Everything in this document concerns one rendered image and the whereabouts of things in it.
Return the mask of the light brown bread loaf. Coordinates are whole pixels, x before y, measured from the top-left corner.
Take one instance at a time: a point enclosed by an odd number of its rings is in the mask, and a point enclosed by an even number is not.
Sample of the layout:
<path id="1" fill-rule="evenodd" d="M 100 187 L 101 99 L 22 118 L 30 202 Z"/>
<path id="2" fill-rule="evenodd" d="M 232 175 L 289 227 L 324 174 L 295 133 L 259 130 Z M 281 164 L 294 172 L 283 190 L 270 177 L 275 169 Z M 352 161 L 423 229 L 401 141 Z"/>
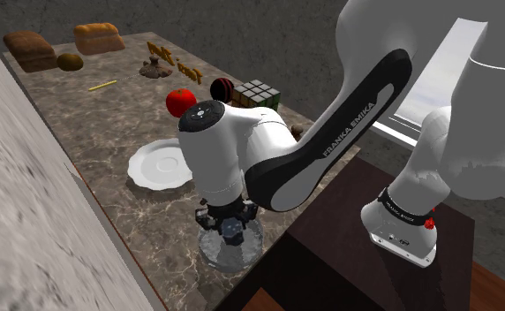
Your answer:
<path id="1" fill-rule="evenodd" d="M 77 25 L 73 34 L 77 50 L 85 56 L 125 49 L 118 29 L 110 23 Z"/>

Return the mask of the dark brown bread loaf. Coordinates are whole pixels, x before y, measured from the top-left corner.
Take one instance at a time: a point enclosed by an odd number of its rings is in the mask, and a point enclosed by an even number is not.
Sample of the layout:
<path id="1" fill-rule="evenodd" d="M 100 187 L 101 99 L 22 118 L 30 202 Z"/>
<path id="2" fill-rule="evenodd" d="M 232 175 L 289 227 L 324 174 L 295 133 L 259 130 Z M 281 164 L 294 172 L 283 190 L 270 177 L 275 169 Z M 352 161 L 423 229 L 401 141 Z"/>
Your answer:
<path id="1" fill-rule="evenodd" d="M 57 55 L 52 46 L 33 31 L 8 33 L 4 44 L 24 72 L 40 72 L 57 68 Z"/>

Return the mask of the colourful puzzle cube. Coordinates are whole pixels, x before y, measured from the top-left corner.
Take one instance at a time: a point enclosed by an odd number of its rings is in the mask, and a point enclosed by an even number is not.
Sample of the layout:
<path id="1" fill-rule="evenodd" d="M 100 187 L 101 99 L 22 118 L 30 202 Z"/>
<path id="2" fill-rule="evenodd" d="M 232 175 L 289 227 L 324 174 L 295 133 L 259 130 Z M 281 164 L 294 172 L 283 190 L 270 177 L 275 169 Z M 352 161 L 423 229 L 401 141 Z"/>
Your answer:
<path id="1" fill-rule="evenodd" d="M 252 80 L 234 87 L 230 105 L 238 108 L 266 107 L 278 110 L 280 99 L 280 91 L 260 80 Z"/>

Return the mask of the clear glass round dish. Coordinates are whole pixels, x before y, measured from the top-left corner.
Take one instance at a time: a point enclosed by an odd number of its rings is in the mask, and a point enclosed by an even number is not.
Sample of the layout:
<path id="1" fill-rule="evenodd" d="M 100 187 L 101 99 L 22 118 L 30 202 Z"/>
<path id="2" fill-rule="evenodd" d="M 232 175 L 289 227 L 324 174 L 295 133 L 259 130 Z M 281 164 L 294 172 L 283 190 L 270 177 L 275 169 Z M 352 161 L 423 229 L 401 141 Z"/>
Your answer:
<path id="1" fill-rule="evenodd" d="M 221 232 L 199 230 L 199 250 L 208 266 L 237 273 L 248 269 L 262 255 L 263 229 L 259 220 L 250 220 L 243 226 L 236 218 L 225 219 Z"/>

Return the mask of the brown round potato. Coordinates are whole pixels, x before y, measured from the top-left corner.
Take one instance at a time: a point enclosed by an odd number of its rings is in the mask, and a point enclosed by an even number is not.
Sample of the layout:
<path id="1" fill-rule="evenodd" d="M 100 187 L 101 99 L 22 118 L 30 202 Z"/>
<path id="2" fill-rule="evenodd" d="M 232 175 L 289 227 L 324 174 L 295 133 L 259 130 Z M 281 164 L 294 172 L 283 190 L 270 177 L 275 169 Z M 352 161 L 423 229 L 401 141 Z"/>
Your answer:
<path id="1" fill-rule="evenodd" d="M 57 66 L 66 72 L 78 71 L 83 68 L 83 59 L 76 54 L 64 53 L 57 58 Z"/>

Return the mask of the dark brown robot stand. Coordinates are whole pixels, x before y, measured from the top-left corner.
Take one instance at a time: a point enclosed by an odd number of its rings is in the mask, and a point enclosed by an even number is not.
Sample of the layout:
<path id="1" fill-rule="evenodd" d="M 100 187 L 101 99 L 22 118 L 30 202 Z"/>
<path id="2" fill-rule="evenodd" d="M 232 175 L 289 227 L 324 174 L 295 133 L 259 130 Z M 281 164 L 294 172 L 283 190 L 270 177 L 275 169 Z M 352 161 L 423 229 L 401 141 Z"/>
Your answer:
<path id="1" fill-rule="evenodd" d="M 360 210 L 392 179 L 352 158 L 215 311 L 242 311 L 259 289 L 284 311 L 469 311 L 473 220 L 440 204 L 433 263 L 391 254 Z"/>

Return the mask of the dark red striped ball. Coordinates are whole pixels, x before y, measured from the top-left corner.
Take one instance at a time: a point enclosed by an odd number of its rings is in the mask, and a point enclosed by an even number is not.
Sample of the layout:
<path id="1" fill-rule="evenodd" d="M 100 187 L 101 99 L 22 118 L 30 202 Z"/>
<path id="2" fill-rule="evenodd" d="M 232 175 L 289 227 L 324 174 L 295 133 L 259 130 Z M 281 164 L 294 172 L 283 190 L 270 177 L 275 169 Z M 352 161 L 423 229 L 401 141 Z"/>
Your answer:
<path id="1" fill-rule="evenodd" d="M 210 94 L 213 100 L 228 103 L 232 99 L 234 84 L 227 78 L 218 78 L 211 83 Z"/>

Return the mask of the yellow pencil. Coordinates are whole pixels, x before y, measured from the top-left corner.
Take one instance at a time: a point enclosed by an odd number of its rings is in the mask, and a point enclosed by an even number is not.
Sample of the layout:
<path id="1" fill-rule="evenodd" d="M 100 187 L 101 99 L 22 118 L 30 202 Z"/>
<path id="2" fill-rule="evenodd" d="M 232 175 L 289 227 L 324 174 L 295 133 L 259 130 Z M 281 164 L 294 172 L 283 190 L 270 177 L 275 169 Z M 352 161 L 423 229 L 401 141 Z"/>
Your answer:
<path id="1" fill-rule="evenodd" d="M 100 88 L 107 87 L 107 86 L 110 86 L 110 85 L 114 85 L 114 84 L 116 84 L 118 82 L 121 82 L 121 81 L 124 81 L 124 80 L 128 80 L 128 79 L 132 79 L 132 78 L 135 78 L 135 77 L 138 77 L 138 76 L 140 76 L 140 73 L 133 74 L 131 76 L 127 76 L 127 77 L 124 77 L 124 78 L 121 78 L 121 79 L 117 79 L 117 80 L 111 80 L 111 81 L 102 83 L 100 85 L 97 85 L 97 86 L 94 86 L 94 87 L 90 87 L 87 91 L 88 92 L 93 92 L 93 91 L 98 90 Z"/>

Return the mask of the brown clay figure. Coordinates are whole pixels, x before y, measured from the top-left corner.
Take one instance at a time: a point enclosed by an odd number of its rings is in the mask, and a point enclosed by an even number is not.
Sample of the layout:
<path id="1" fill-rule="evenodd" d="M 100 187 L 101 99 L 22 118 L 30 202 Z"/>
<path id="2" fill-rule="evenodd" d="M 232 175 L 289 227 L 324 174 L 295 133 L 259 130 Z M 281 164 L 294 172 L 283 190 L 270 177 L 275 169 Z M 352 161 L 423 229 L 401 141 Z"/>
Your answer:
<path id="1" fill-rule="evenodd" d="M 149 79 L 166 78 L 172 73 L 169 67 L 159 63 L 159 57 L 156 55 L 150 55 L 149 61 L 144 61 L 139 69 L 139 74 Z"/>

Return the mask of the golden letter ornament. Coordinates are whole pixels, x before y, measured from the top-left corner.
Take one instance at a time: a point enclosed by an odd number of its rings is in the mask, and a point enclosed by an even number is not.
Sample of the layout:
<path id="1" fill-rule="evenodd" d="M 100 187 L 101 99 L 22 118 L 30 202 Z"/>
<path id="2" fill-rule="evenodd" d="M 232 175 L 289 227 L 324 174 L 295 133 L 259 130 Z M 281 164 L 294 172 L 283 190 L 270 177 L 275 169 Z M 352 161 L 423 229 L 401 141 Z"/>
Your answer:
<path id="1" fill-rule="evenodd" d="M 163 46 L 158 47 L 152 42 L 147 42 L 147 47 L 151 54 L 157 55 L 158 57 L 160 57 L 161 59 L 163 59 L 172 66 L 176 65 L 176 63 L 171 57 L 171 52 L 168 49 L 165 49 Z"/>
<path id="2" fill-rule="evenodd" d="M 202 83 L 203 74 L 200 72 L 200 70 L 195 68 L 191 69 L 190 67 L 181 63 L 177 63 L 177 68 L 181 73 L 183 73 L 183 75 L 195 81 L 198 85 Z"/>

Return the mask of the white framed window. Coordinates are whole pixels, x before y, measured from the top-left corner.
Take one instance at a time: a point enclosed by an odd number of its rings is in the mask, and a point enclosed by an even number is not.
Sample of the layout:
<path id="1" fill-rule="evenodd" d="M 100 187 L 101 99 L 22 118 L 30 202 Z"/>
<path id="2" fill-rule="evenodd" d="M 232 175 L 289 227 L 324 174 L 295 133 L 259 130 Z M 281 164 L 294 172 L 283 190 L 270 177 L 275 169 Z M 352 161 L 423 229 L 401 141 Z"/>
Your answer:
<path id="1" fill-rule="evenodd" d="M 404 148 L 414 149 L 422 119 L 448 104 L 485 25 L 484 22 L 457 19 L 397 111 L 380 118 L 371 131 Z"/>

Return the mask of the white scalloped plate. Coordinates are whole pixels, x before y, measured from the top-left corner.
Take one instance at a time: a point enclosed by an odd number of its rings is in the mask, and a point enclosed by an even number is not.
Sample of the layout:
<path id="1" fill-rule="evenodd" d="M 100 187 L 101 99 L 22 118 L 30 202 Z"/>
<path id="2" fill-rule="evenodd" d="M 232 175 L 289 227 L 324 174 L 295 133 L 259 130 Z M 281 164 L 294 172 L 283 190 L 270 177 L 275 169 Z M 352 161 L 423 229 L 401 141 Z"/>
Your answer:
<path id="1" fill-rule="evenodd" d="M 129 159 L 127 174 L 137 186 L 154 191 L 178 188 L 192 180 L 177 138 L 140 147 Z"/>

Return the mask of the red tomato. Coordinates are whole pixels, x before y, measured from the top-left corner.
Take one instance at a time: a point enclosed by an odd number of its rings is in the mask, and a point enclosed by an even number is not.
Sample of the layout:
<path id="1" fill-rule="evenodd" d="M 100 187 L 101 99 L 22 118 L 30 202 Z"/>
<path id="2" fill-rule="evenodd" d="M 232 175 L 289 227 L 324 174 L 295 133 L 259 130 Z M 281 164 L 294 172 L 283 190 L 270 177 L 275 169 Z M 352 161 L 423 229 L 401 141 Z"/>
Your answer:
<path id="1" fill-rule="evenodd" d="M 190 90 L 179 88 L 171 91 L 166 96 L 165 103 L 170 115 L 180 118 L 189 108 L 197 103 L 197 99 Z"/>

